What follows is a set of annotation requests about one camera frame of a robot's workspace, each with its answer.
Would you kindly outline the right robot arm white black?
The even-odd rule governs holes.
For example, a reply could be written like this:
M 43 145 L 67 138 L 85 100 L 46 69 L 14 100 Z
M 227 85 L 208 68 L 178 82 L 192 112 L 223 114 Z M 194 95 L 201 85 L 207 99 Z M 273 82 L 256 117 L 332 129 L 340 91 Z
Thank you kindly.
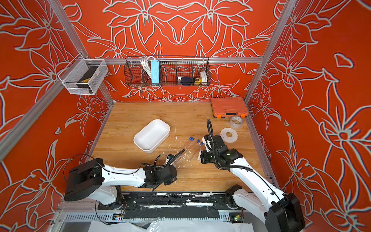
M 233 204 L 260 219 L 269 232 L 301 232 L 305 228 L 300 201 L 293 193 L 285 193 L 268 182 L 239 151 L 228 149 L 221 136 L 207 134 L 203 142 L 201 162 L 230 171 L 252 191 L 248 193 L 239 185 L 230 187 L 226 194 Z

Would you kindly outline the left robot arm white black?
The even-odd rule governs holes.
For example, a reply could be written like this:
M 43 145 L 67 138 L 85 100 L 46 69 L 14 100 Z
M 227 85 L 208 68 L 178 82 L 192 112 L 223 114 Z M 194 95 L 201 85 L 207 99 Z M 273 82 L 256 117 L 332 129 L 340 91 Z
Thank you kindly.
M 101 158 L 93 158 L 69 171 L 64 200 L 92 199 L 118 208 L 124 201 L 122 186 L 155 190 L 160 185 L 172 184 L 177 179 L 173 163 L 184 152 L 183 149 L 174 156 L 169 155 L 166 164 L 142 163 L 137 169 L 116 168 L 104 164 Z

